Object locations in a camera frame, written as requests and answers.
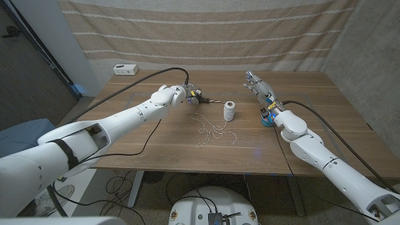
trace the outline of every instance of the striped curtain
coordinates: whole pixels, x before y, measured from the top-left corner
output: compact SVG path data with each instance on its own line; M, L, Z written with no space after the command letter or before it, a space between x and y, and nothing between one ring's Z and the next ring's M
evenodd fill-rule
M100 80L140 69L318 71L358 0L58 1Z

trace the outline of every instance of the spool of string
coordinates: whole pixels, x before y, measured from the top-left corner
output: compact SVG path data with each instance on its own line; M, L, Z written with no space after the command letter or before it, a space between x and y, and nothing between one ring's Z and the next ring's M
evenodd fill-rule
M224 105L224 119L229 122L233 120L235 115L235 102L227 101Z

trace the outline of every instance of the table top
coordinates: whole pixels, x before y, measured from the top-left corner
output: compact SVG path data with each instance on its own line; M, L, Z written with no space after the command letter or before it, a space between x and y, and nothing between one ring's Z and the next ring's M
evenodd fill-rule
M128 84L153 73L139 71L135 76L113 76L92 104ZM274 89L280 101L299 101L316 110L353 149L382 177L400 178L400 160L378 138L365 120L341 94L333 82L321 72L255 72ZM199 134L203 125L191 118L200 113L210 123L224 126L224 104L189 104L185 100L178 108L171 108L149 140L144 152L137 156L109 156L102 158L96 168L135 169L145 171L181 171L198 173L236 173L288 175L290 170L278 144L273 127L261 124L262 105L246 82L245 71L189 71L190 83L197 84L204 98L234 101L235 115L226 124L220 139L211 138L202 148L196 148L207 134ZM133 107L150 98L164 84L181 84L182 71L169 71L152 77L113 97L83 115L79 120L101 119ZM372 176L343 143L307 109L287 104L294 114L307 122L308 128L319 134L325 146L365 176ZM118 140L107 153L138 153L155 128L157 121L148 122ZM283 151L297 176L322 176L313 166L298 159L289 143L279 135Z

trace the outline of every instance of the electrical outlet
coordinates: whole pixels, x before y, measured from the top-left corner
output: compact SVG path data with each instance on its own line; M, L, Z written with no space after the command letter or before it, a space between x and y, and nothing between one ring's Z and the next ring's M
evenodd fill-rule
M136 64L117 64L113 70L116 75L135 75L139 69Z

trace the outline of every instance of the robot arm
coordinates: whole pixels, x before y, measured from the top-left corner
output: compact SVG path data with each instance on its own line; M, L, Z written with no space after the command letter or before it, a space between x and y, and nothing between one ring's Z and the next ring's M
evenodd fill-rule
M264 105L261 110L264 119L283 127L282 138L290 143L292 152L301 160L320 170L356 207L372 218L383 221L386 218L400 218L400 195L387 191L328 150L322 139L310 129L300 117L286 110L275 96L270 85L251 71L247 72L251 85L243 84L256 94ZM367 219L370 224L376 221Z
M41 136L38 146L0 158L0 217L16 216L34 197L60 176L69 177L95 165L125 134L148 121L168 115L185 98L194 98L193 85L163 85L151 98L104 119L80 121Z

